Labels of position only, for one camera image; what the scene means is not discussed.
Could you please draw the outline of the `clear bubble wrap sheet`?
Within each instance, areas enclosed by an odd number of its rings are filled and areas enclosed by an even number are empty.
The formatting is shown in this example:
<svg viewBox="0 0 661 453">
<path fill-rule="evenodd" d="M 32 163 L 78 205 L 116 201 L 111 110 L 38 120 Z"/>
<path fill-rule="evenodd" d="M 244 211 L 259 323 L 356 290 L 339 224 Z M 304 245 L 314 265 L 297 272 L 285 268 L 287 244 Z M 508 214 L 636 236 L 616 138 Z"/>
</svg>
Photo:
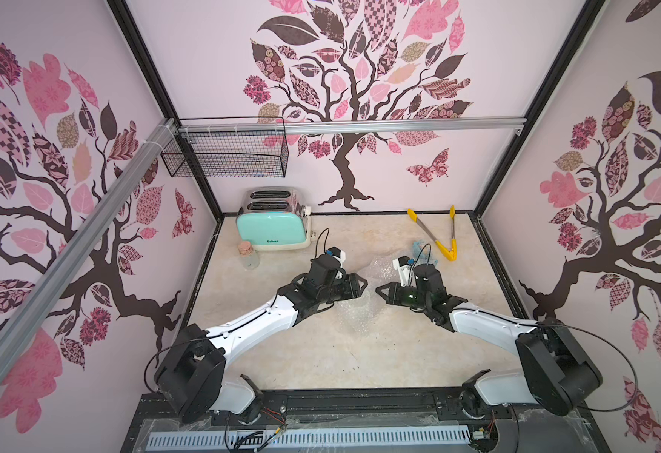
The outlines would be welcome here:
<svg viewBox="0 0 661 453">
<path fill-rule="evenodd" d="M 340 328 L 344 333 L 355 336 L 366 336 L 381 318 L 381 313 L 388 308 L 383 298 L 376 293 L 376 288 L 387 283 L 400 283 L 400 274 L 394 266 L 394 261 L 402 256 L 411 256 L 411 250 L 406 247 L 380 255 L 360 270 L 359 277 L 366 280 L 367 286 L 360 298 L 337 302 Z"/>
</svg>

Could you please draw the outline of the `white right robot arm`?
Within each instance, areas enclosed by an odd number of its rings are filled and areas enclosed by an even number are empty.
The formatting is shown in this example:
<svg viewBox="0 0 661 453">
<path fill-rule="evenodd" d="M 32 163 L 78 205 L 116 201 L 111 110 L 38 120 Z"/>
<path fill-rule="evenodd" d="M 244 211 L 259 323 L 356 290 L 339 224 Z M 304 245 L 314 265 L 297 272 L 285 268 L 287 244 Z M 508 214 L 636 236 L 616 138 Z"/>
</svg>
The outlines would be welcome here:
<svg viewBox="0 0 661 453">
<path fill-rule="evenodd" d="M 469 402 L 486 407 L 536 404 L 565 416 L 602 385 L 602 373 L 569 326 L 485 311 L 449 294 L 432 264 L 396 268 L 400 279 L 376 288 L 386 304 L 422 313 L 434 326 L 475 337 L 517 357 L 517 369 L 483 370 L 465 382 L 463 394 Z"/>
</svg>

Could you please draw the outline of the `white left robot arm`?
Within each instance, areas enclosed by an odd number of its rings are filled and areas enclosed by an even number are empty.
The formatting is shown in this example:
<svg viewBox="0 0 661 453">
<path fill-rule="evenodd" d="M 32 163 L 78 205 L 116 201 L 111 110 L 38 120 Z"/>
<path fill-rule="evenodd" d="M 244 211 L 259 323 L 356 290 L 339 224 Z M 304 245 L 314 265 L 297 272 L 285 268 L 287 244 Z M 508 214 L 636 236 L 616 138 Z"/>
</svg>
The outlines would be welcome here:
<svg viewBox="0 0 661 453">
<path fill-rule="evenodd" d="M 343 260 L 323 254 L 307 273 L 279 288 L 268 302 L 232 322 L 213 328 L 184 328 L 157 368 L 154 381 L 185 424 L 207 413 L 229 413 L 244 424 L 257 420 L 264 394 L 245 375 L 226 375 L 241 355 L 271 336 L 319 313 L 321 305 L 361 297 L 368 282 L 347 273 Z"/>
</svg>

